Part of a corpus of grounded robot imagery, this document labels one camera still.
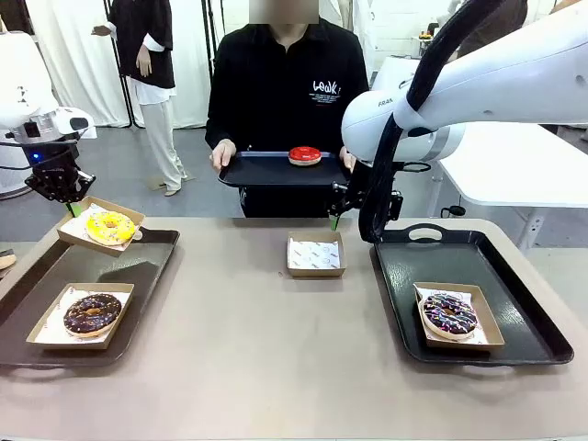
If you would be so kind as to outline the person's right hand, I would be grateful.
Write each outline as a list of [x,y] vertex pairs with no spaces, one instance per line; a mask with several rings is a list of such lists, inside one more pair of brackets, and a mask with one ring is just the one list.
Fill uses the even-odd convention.
[[237,153],[236,145],[229,139],[221,140],[211,151],[210,162],[212,167],[220,172],[228,166],[233,156]]

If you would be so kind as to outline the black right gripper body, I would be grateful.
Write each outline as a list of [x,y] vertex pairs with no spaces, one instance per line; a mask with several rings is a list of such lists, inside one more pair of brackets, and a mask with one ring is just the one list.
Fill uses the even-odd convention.
[[351,176],[345,184],[332,182],[332,202],[330,216],[342,216],[351,209],[360,209],[367,193],[368,180],[361,176]]

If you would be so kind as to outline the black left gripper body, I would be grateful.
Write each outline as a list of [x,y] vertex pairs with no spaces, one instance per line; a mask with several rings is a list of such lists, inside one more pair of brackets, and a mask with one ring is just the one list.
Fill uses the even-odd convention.
[[26,144],[23,152],[31,168],[25,184],[49,201],[71,204],[81,201],[96,181],[76,163],[76,141]]

